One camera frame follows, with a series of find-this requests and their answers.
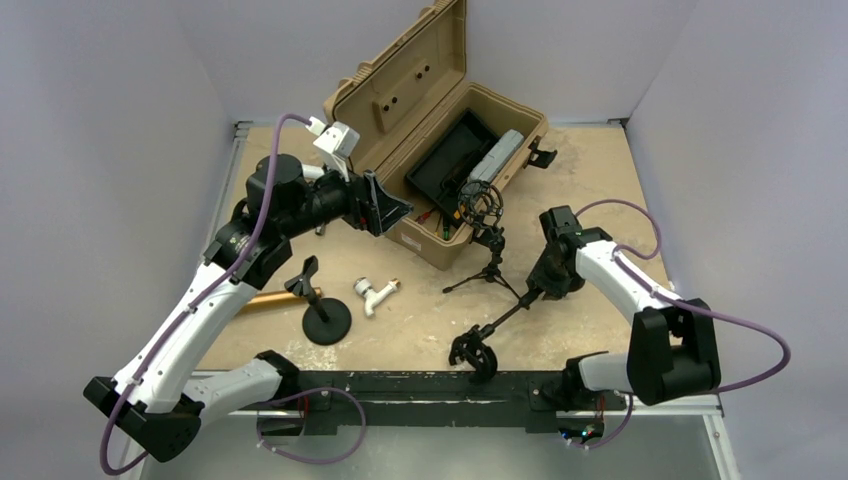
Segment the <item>black round-base shock mount stand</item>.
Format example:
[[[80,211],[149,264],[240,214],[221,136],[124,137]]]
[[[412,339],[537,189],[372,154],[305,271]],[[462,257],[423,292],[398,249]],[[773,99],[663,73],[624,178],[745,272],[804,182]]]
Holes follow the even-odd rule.
[[[470,374],[469,383],[482,385],[489,382],[497,373],[498,360],[494,350],[485,344],[485,340],[493,335],[497,328],[509,320],[521,309],[528,309],[535,302],[542,290],[529,289],[520,296],[517,303],[495,321],[484,326],[474,325],[467,332],[455,337],[451,343],[448,362],[451,366],[460,363],[469,364],[474,372]]]

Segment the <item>white mesh-head microphone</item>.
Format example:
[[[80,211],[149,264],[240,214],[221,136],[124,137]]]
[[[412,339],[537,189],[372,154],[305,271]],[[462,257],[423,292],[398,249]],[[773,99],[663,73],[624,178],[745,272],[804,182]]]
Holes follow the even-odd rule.
[[[303,176],[307,181],[315,181],[326,174],[326,170],[320,166],[302,164]]]

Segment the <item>gold microphone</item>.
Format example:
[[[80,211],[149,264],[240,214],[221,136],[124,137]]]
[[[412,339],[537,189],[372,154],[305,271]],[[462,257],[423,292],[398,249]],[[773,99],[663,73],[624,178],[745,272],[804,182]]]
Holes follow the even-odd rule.
[[[259,293],[247,304],[245,304],[238,312],[239,315],[252,314],[256,312],[265,312],[273,309],[287,308],[301,303],[307,303],[308,300],[304,296],[298,296],[287,291],[273,291]]]

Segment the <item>black round-base clip stand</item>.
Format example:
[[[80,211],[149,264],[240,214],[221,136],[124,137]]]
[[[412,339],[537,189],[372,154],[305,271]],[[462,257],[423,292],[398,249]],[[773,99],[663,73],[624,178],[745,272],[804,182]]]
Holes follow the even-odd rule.
[[[340,342],[349,333],[352,314],[341,300],[318,295],[311,283],[318,269],[317,257],[310,256],[304,260],[300,274],[287,280],[284,286],[289,293],[308,303],[302,317],[302,328],[307,339],[316,345],[330,346]]]

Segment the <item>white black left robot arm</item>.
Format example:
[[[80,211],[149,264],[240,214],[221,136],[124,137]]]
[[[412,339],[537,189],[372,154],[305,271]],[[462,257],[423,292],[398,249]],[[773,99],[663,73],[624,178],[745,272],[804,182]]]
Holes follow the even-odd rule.
[[[310,180],[294,156],[262,159],[177,306],[125,367],[92,378],[85,398],[106,415],[109,429],[122,430],[160,462],[180,455],[203,427],[234,411],[253,404],[289,407],[301,395],[299,371],[272,350],[203,381],[194,381],[193,371],[224,327],[291,258],[294,238],[336,219],[381,236],[412,210],[372,171],[323,168]]]

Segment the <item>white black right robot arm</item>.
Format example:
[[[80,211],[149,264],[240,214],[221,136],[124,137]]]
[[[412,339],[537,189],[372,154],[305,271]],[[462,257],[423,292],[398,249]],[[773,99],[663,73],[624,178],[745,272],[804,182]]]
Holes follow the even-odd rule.
[[[630,393],[655,405],[719,386],[721,367],[708,306],[683,300],[624,258],[600,227],[584,228],[569,206],[539,216],[546,240],[526,280],[529,292],[561,300],[594,285],[628,322],[624,353],[567,360],[556,397],[584,407],[602,391]]]

